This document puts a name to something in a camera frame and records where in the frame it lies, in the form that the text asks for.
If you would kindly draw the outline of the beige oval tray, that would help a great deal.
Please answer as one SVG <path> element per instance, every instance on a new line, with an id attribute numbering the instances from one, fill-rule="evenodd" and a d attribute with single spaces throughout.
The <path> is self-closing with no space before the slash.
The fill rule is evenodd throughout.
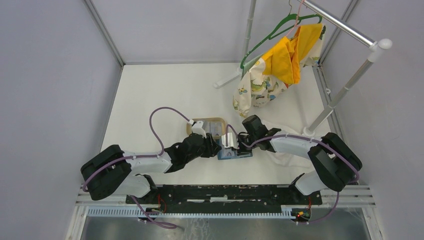
<path id="1" fill-rule="evenodd" d="M 227 122 L 226 122 L 223 118 L 221 118 L 221 117 L 192 118 L 192 119 L 190 119 L 190 120 L 194 120 L 194 121 L 204 121 L 203 128 L 205 129 L 205 131 L 206 131 L 206 123 L 207 123 L 208 121 L 222 121 L 222 122 L 224 122 L 224 123 L 225 123 L 225 130 L 226 130 Z M 186 125 L 186 133 L 187 133 L 187 135 L 188 135 L 188 128 L 189 128 L 189 125 L 188 125 L 188 123 L 187 123 L 187 125 Z M 218 140 L 218 139 L 220 139 L 220 138 L 221 138 L 221 136 L 219 136 L 219 137 L 214 137 L 214 136 L 212 136 L 212 138 L 213 138 L 214 140 Z"/>

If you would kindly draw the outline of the blue card holder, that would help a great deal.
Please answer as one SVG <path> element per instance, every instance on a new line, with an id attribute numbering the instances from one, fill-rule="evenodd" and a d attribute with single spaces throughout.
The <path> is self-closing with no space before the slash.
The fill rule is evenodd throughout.
<path id="1" fill-rule="evenodd" d="M 216 143 L 221 147 L 221 150 L 218 152 L 217 159 L 222 160 L 235 160 L 235 159 L 245 159 L 245 158 L 252 158 L 253 153 L 242 153 L 238 154 L 236 150 L 232 150 L 231 148 L 224 148 L 224 145 L 222 144 L 220 139 L 216 140 Z"/>

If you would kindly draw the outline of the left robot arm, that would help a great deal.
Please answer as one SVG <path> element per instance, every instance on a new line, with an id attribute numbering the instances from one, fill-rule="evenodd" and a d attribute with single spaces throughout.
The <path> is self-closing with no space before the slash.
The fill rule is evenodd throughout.
<path id="1" fill-rule="evenodd" d="M 81 167 L 82 190 L 89 193 L 93 201 L 121 194 L 151 204 L 157 198 L 151 173 L 180 171 L 197 158 L 215 157 L 221 149 L 209 133 L 206 136 L 192 133 L 163 152 L 135 154 L 113 144 Z"/>

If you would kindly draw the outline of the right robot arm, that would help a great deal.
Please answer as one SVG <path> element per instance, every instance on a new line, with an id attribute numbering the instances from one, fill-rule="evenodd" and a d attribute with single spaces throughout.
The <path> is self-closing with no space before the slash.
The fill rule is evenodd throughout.
<path id="1" fill-rule="evenodd" d="M 330 189 L 341 192 L 346 185 L 359 180 L 363 164 L 346 143 L 335 133 L 320 138 L 287 132 L 280 128 L 268 129 L 257 115 L 242 121 L 244 132 L 238 133 L 237 146 L 241 150 L 259 148 L 270 153 L 290 154 L 309 160 L 314 170 L 302 173 L 289 189 L 289 199 L 302 204 L 314 192 Z"/>

